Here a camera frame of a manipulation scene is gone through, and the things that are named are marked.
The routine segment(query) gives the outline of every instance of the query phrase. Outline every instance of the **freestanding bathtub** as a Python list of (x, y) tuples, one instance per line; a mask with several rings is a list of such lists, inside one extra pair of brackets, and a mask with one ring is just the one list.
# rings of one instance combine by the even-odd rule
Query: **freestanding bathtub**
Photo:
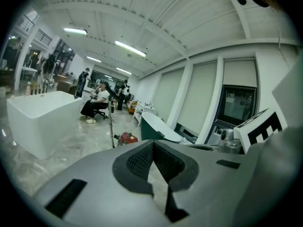
[(173, 143), (180, 143), (182, 137), (174, 132), (158, 116), (145, 112), (141, 118), (142, 140), (167, 140)]
[(82, 99), (61, 91), (7, 100), (9, 126), (20, 146), (45, 159), (77, 123)]

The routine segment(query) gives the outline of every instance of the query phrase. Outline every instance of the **black slot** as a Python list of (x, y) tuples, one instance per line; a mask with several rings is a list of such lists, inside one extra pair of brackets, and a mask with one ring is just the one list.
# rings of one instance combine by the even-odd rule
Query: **black slot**
[(45, 208), (62, 218), (86, 184), (83, 180), (73, 179)]
[(240, 163), (227, 161), (227, 160), (218, 160), (216, 163), (233, 169), (238, 169), (240, 166)]

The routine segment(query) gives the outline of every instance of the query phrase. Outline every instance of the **bottle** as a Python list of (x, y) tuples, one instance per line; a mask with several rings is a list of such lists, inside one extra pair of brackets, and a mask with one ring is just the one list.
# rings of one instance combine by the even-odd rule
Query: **bottle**
[(26, 91), (26, 96), (30, 96), (30, 82), (27, 83), (27, 91)]

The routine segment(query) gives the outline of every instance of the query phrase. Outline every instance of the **black pants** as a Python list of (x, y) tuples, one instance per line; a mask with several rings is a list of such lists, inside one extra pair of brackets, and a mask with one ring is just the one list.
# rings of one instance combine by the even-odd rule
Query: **black pants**
[(125, 95), (121, 94), (119, 97), (117, 110), (122, 110), (124, 99), (125, 99)]
[(82, 97), (84, 87), (85, 87), (85, 83), (82, 83), (82, 85), (78, 85), (76, 96)]
[(108, 104), (105, 103), (91, 103), (90, 100), (87, 101), (84, 105), (84, 107), (81, 110), (81, 114), (94, 118), (95, 117), (95, 109), (106, 109), (108, 107)]

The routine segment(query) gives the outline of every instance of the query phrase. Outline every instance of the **ceiling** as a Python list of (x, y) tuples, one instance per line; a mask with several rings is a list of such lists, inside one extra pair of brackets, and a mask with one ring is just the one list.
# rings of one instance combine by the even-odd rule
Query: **ceiling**
[[(143, 77), (174, 61), (233, 44), (296, 44), (287, 15), (252, 0), (31, 0), (32, 6), (77, 54)], [(87, 36), (64, 27), (85, 28)], [(115, 45), (147, 53), (145, 59)]]

